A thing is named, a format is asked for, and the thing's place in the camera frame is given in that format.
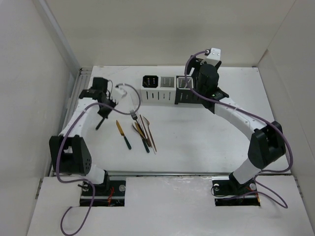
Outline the aluminium rail front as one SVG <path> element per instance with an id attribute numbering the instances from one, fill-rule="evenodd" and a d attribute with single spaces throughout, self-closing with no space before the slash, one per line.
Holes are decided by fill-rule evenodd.
<path id="1" fill-rule="evenodd" d="M 229 173 L 216 172 L 146 172 L 146 171 L 108 171 L 111 176 L 228 176 Z"/>

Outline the black utensil container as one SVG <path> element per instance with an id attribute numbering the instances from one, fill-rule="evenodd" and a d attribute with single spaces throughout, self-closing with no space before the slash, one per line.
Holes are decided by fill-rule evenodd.
<path id="1" fill-rule="evenodd" d="M 184 76 L 176 76 L 175 104 L 202 104 L 203 99 L 196 96 L 187 86 Z"/>

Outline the gold fork green handle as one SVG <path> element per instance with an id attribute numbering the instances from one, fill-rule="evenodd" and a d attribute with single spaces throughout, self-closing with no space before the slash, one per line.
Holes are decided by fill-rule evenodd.
<path id="1" fill-rule="evenodd" d="M 105 118 L 102 118 L 102 120 L 98 123 L 98 125 L 96 126 L 96 130 L 99 130 L 100 126 L 103 124 Z"/>

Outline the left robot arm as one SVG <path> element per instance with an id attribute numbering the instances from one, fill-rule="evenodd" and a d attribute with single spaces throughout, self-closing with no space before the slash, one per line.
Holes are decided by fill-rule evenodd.
<path id="1" fill-rule="evenodd" d="M 108 173 L 92 163 L 84 136 L 95 117 L 101 117 L 96 125 L 99 129 L 116 107 L 107 91 L 108 83 L 105 78 L 94 77 L 92 86 L 81 91 L 69 123 L 59 135 L 49 140 L 55 173 L 82 176 L 93 184 L 94 191 L 99 195 L 105 195 L 110 190 Z"/>

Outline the white chopstick long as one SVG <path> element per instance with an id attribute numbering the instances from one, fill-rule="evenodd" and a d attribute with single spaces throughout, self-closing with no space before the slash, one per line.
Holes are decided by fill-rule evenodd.
<path id="1" fill-rule="evenodd" d="M 136 131 L 141 137 L 146 151 L 150 152 L 149 149 L 151 148 L 153 153 L 157 154 L 157 149 L 149 129 L 150 122 L 143 115 L 139 114 L 138 111 L 136 111 L 139 102 L 136 102 L 135 98 L 132 95 L 130 95 L 130 102 L 130 112 L 132 113 L 131 117 L 134 120 L 134 124 L 132 125 L 134 131 Z"/>

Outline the aluminium rail left side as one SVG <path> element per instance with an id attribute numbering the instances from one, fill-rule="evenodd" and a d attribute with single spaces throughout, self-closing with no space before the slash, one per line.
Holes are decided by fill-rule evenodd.
<path id="1" fill-rule="evenodd" d="M 51 164 L 48 171 L 48 177 L 53 177 L 55 175 L 55 167 L 53 164 L 56 162 L 55 155 L 58 154 L 58 140 L 61 131 L 69 123 L 75 108 L 77 107 L 78 97 L 83 89 L 85 89 L 88 84 L 92 74 L 91 67 L 82 67 L 79 69 L 76 77 L 70 76 L 69 83 L 67 86 L 66 99 L 63 105 L 62 116 L 59 124 L 58 131 L 55 135 L 52 135 L 49 139 L 49 150 L 51 154 Z"/>

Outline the white utensil container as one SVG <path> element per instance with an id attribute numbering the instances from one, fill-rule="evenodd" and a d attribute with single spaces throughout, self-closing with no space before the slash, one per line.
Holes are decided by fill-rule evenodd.
<path id="1" fill-rule="evenodd" d="M 176 97 L 174 77 L 145 75 L 142 78 L 142 102 L 150 104 L 174 104 Z"/>

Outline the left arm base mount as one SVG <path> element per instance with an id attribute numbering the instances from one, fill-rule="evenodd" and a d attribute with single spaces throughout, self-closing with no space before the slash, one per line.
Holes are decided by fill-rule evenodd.
<path id="1" fill-rule="evenodd" d="M 92 200 L 93 189 L 90 184 L 83 182 L 81 187 L 79 206 L 88 207 Z M 126 179 L 111 179 L 106 187 L 95 185 L 93 207 L 124 207 L 126 193 Z"/>

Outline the copper chopstick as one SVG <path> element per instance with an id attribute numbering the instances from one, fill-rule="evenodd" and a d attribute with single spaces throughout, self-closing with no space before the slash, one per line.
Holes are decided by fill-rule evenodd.
<path id="1" fill-rule="evenodd" d="M 140 115 L 140 120 L 142 122 L 142 125 L 143 125 L 143 128 L 144 128 L 144 132 L 146 134 L 146 137 L 148 138 L 149 144 L 150 144 L 151 148 L 153 149 L 154 153 L 156 153 L 157 150 L 156 150 L 156 146 L 154 144 L 152 135 L 151 135 L 150 131 L 148 130 L 147 123 L 145 122 L 145 120 L 144 120 L 142 115 Z"/>

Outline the aluminium rail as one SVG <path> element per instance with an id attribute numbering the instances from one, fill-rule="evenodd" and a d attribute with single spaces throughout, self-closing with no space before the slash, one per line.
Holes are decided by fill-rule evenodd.
<path id="1" fill-rule="evenodd" d="M 76 77 L 70 76 L 69 83 L 67 86 L 66 99 L 63 105 L 62 116 L 59 124 L 58 131 L 55 135 L 52 135 L 49 139 L 49 150 L 51 154 L 51 164 L 48 171 L 48 177 L 53 177 L 55 175 L 55 167 L 53 164 L 56 162 L 55 155 L 58 154 L 58 140 L 61 131 L 69 123 L 75 108 L 77 107 L 78 97 L 83 89 L 85 89 L 88 84 L 92 74 L 91 67 L 82 67 L 79 69 Z"/>
<path id="2" fill-rule="evenodd" d="M 228 176 L 229 173 L 216 172 L 146 172 L 146 171 L 108 171 L 111 176 Z"/>

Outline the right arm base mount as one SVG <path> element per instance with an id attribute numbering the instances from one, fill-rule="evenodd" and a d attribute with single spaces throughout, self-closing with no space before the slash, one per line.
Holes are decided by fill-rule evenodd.
<path id="1" fill-rule="evenodd" d="M 217 207 L 260 206 L 254 180 L 235 185 L 228 178 L 212 178 L 211 193 Z"/>

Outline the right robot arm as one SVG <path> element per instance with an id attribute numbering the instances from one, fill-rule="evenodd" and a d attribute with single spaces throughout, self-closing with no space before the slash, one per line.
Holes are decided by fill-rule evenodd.
<path id="1" fill-rule="evenodd" d="M 229 175 L 224 183 L 231 193 L 238 194 L 267 166 L 284 156 L 288 145 L 281 125 L 251 114 L 238 107 L 233 99 L 219 88 L 218 69 L 215 65 L 193 58 L 185 66 L 185 73 L 192 74 L 188 88 L 214 115 L 223 118 L 237 128 L 249 141 L 246 160 Z"/>

